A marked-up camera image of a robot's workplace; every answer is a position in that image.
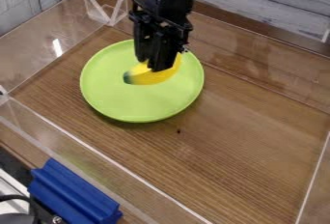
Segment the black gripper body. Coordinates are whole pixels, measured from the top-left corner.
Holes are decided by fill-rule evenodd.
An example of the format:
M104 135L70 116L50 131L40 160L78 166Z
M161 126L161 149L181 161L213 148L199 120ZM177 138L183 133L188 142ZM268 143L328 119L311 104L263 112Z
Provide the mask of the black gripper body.
M168 33L177 42L188 40L193 26L188 20L195 0L131 0L128 18L139 35L149 37L156 31Z

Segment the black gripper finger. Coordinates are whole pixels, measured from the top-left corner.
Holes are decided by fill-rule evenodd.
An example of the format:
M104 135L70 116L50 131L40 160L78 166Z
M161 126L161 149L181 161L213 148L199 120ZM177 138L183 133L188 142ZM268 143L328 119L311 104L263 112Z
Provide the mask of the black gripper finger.
M153 38L156 30L140 21L133 23L133 49L139 62L153 61Z
M187 40L173 28L159 29L153 34L148 68L152 72L172 67L177 53L184 51Z

